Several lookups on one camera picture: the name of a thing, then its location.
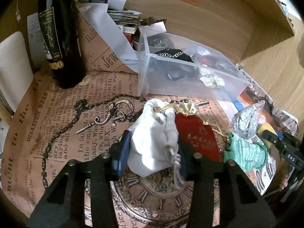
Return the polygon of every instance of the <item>screw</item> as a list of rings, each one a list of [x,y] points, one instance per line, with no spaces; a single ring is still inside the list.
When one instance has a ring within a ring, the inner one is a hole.
[[[203,155],[202,155],[201,153],[194,153],[194,154],[193,154],[193,157],[194,157],[195,159],[201,159],[201,158],[203,157]]]
[[[237,163],[233,159],[227,160],[228,165],[235,166]]]
[[[74,166],[74,165],[76,165],[77,164],[77,160],[76,159],[71,159],[71,160],[69,160],[69,162],[68,162],[68,165],[69,166]]]
[[[111,155],[108,153],[108,152],[103,152],[102,154],[101,154],[101,157],[103,158],[103,159],[107,159],[107,158],[109,158]]]

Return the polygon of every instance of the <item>stack of papers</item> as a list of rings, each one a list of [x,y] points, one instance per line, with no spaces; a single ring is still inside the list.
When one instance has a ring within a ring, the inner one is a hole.
[[[134,34],[140,25],[140,12],[133,10],[108,10],[108,15],[124,33]]]

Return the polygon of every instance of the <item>clear plastic bin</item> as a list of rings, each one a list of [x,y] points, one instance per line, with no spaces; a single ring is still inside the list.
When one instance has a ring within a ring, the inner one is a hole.
[[[194,63],[155,54],[164,49],[180,49]],[[190,39],[142,28],[137,51],[139,96],[155,93],[234,101],[249,84],[222,53]]]

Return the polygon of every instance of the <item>dark glass bottle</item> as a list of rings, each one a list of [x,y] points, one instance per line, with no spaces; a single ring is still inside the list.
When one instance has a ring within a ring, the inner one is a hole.
[[[39,0],[38,18],[49,65],[62,88],[85,76],[76,31],[75,0]]]

